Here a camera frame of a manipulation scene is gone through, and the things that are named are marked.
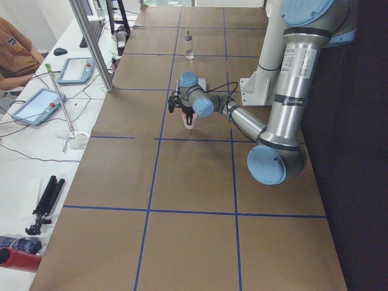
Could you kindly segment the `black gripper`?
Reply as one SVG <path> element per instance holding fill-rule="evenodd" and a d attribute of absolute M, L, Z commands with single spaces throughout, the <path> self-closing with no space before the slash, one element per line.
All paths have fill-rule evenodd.
<path fill-rule="evenodd" d="M 181 109 L 183 114 L 184 114 L 184 118 L 186 120 L 186 125 L 187 126 L 191 126 L 192 125 L 192 119 L 193 119 L 193 116 L 194 116 L 194 110 L 192 108 L 192 106 L 190 105 L 185 105 L 183 103 L 183 99 L 180 97 L 180 92 L 179 91 L 173 91 L 171 93 L 171 95 L 169 96 L 169 99 L 168 99 L 168 110 L 170 113 L 173 113 L 174 112 L 174 109 Z"/>

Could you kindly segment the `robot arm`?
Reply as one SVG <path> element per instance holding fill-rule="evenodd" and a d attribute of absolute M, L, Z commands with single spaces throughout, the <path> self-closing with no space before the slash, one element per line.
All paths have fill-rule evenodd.
<path fill-rule="evenodd" d="M 205 91 L 196 73 L 185 72 L 168 100 L 169 111 L 181 109 L 186 123 L 218 112 L 255 142 L 247 157 L 251 175 L 276 185 L 298 175 L 306 154 L 299 126 L 324 47 L 352 42 L 358 1 L 275 1 L 257 70 L 243 78 L 242 103 Z"/>

